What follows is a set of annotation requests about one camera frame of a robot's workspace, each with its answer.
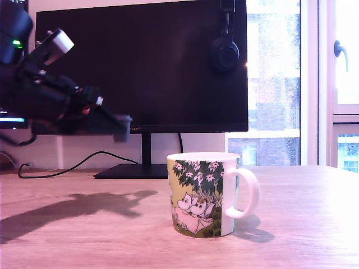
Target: mug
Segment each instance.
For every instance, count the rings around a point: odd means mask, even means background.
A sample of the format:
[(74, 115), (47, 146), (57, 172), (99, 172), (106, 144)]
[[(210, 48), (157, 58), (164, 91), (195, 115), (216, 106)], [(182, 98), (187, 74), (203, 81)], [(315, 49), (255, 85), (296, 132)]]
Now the mug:
[[(254, 174), (239, 168), (240, 156), (225, 152), (189, 152), (167, 156), (173, 226), (183, 235), (213, 238), (230, 234), (234, 220), (259, 204)], [(247, 182), (250, 201), (237, 210), (239, 176)]]

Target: green light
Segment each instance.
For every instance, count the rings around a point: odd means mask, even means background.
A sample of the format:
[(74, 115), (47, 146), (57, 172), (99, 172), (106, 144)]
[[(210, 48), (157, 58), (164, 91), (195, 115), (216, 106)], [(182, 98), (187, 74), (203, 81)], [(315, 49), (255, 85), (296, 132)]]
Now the green light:
[(22, 44), (20, 41), (15, 39), (12, 43), (17, 46), (18, 49), (22, 49)]

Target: mug handle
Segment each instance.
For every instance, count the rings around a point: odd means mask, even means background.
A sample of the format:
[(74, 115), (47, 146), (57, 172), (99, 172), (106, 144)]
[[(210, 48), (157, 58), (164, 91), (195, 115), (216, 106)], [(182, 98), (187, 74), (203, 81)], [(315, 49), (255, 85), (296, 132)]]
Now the mug handle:
[(224, 213), (229, 217), (234, 217), (235, 219), (241, 219), (243, 217), (252, 214), (254, 209), (258, 206), (260, 199), (259, 184), (255, 175), (247, 169), (244, 168), (231, 169), (229, 171), (229, 174), (241, 175), (245, 179), (248, 185), (250, 201), (246, 209), (243, 212), (241, 212), (232, 206), (224, 211)]

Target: glass pane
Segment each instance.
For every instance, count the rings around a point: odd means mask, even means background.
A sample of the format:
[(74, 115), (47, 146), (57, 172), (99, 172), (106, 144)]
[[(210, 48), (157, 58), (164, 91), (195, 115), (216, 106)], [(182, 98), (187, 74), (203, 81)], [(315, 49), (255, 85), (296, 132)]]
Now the glass pane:
[(242, 165), (300, 164), (300, 1), (247, 1), (248, 133), (230, 133)]
[(338, 168), (358, 173), (359, 134), (338, 136)]
[(348, 53), (348, 72), (344, 54), (341, 52), (336, 58), (335, 87), (338, 91), (338, 104), (359, 104), (359, 87), (356, 83), (359, 71), (358, 37), (353, 32), (359, 19), (358, 10), (358, 0), (337, 0), (335, 3), (335, 39), (339, 40)]

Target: headphones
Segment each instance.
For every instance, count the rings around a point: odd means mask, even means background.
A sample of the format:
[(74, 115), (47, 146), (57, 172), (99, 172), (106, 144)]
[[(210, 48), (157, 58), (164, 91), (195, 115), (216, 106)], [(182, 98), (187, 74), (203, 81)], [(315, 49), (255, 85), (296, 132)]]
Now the headphones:
[(211, 63), (220, 73), (235, 69), (240, 58), (240, 50), (233, 41), (233, 17), (236, 0), (220, 0), (221, 37), (212, 41), (210, 47)]

